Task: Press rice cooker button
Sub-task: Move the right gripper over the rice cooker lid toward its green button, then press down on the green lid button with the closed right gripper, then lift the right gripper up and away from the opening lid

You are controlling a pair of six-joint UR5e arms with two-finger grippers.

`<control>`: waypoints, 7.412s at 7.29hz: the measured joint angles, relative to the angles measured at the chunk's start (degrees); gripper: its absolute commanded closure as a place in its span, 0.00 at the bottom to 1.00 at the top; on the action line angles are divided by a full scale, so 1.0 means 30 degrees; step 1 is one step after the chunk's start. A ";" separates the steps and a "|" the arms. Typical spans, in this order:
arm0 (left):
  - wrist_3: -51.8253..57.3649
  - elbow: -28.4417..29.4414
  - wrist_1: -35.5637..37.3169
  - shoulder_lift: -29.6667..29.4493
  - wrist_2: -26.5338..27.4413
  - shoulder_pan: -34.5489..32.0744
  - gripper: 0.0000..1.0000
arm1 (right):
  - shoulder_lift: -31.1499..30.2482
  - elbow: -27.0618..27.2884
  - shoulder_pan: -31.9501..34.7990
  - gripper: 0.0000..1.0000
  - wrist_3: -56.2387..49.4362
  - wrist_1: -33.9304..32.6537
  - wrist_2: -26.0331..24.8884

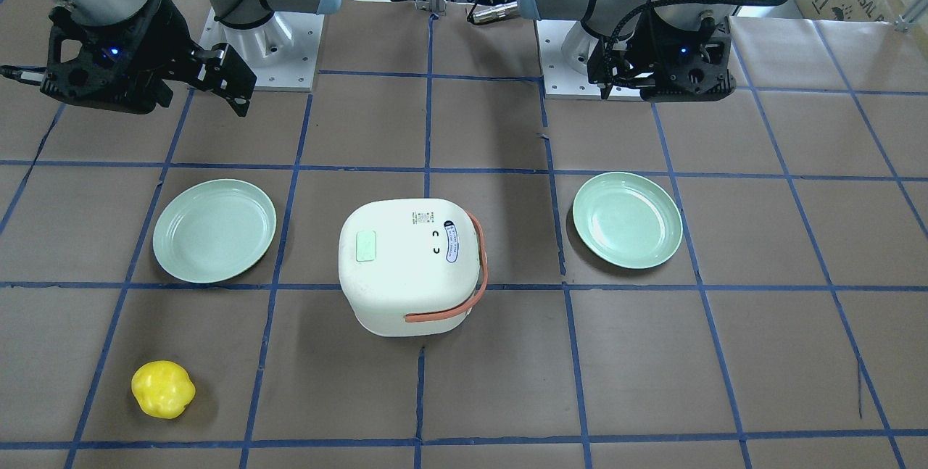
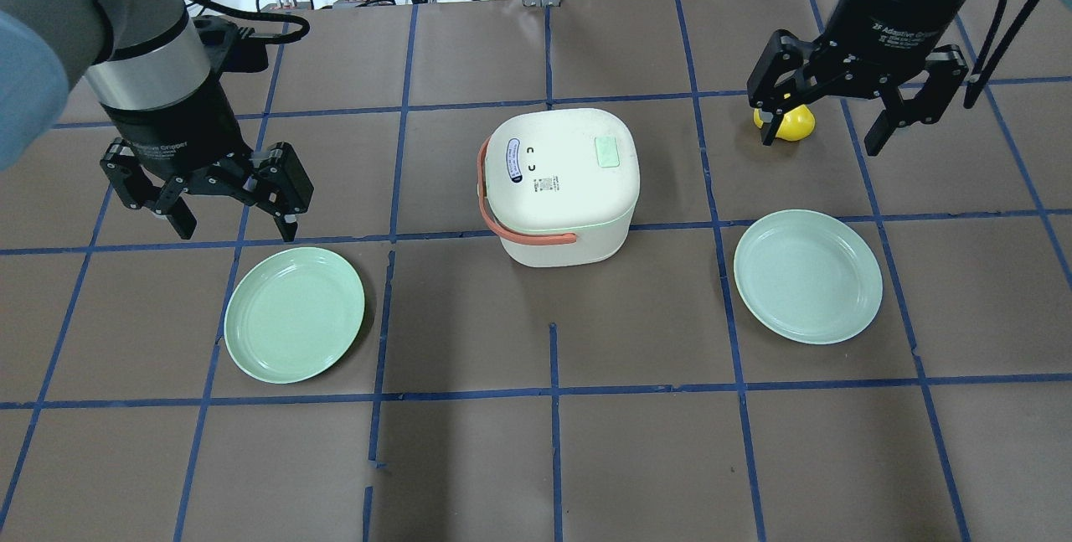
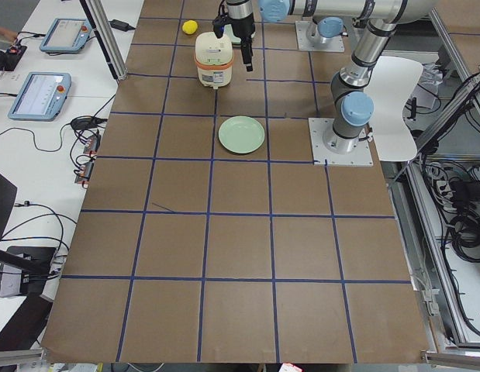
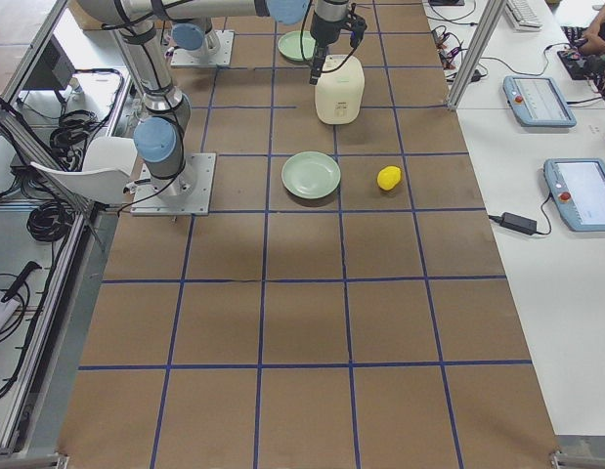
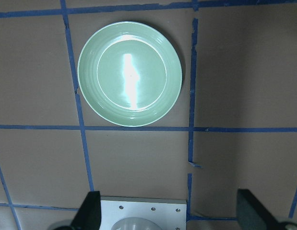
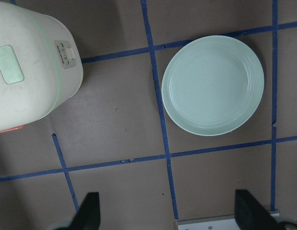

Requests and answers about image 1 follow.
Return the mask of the black gripper near pepper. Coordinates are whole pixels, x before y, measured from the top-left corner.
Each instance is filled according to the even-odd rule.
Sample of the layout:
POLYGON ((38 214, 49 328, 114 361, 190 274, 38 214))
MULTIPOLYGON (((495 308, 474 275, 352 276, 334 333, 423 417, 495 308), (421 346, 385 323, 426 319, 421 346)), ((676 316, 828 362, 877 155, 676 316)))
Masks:
POLYGON ((83 108, 147 115, 170 105, 166 80, 188 80, 246 117, 257 76, 229 43, 200 49, 172 0, 146 0, 132 17, 86 26, 66 7, 49 13, 49 59, 40 90, 83 108))

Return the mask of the robot arm near pepper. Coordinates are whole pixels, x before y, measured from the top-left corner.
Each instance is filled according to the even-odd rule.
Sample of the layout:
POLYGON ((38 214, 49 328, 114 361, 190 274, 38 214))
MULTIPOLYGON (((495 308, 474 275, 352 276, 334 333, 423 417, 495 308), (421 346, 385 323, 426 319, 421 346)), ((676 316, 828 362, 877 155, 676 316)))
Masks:
POLYGON ((291 48, 282 13, 331 15, 342 0, 210 0, 225 40, 200 46, 172 0, 54 0, 43 67, 2 75, 83 108, 146 115, 168 107, 170 80, 225 99, 245 116, 261 60, 291 48))

